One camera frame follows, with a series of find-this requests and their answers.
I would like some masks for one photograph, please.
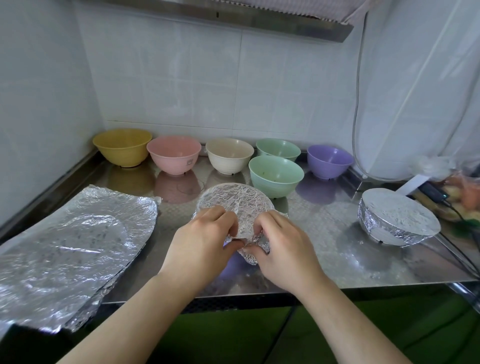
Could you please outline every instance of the tiled wall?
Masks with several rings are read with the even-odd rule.
[[[73,6],[0,2],[0,225],[82,159],[102,129]]]
[[[76,5],[107,128],[351,151],[361,26],[336,44]],[[479,12],[475,0],[385,0],[370,11],[357,131],[366,170],[406,177],[412,155],[445,144],[478,64]],[[478,122],[478,108],[469,113],[449,150]]]

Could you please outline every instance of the stainless steel countertop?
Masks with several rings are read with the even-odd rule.
[[[107,162],[99,168],[95,185],[163,198],[152,236],[103,303],[125,302],[160,270],[175,231],[190,221],[202,191],[224,182],[251,182],[248,167],[225,176],[215,171],[206,157],[200,157],[192,171],[177,177],[159,173],[151,160],[132,169]],[[307,173],[295,191],[273,203],[307,232],[325,273],[342,289],[473,280],[436,238],[405,248],[373,242],[357,222],[358,198],[349,197],[336,181],[320,181]],[[473,245],[462,249],[480,262]],[[267,280],[258,266],[235,254],[198,297],[276,292],[282,290]]]

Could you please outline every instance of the mint green bowl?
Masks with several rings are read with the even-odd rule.
[[[285,197],[303,179],[303,169],[291,160],[276,156],[258,156],[249,163],[255,188],[269,198]]]
[[[265,138],[257,142],[257,151],[259,156],[277,156],[295,162],[300,155],[301,150],[295,144],[286,140]]]

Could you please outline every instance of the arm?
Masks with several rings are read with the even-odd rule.
[[[324,274],[305,232],[276,211],[259,215],[254,229],[267,236],[270,254],[259,246],[244,250],[255,256],[269,280],[300,300],[339,363],[410,363]]]
[[[237,215],[221,206],[200,211],[175,233],[160,272],[97,327],[60,364],[145,363],[177,315],[243,247]]]

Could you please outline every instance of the white bowl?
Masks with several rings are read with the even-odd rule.
[[[233,138],[209,140],[205,147],[213,168],[223,174],[240,172],[254,152],[250,144]]]

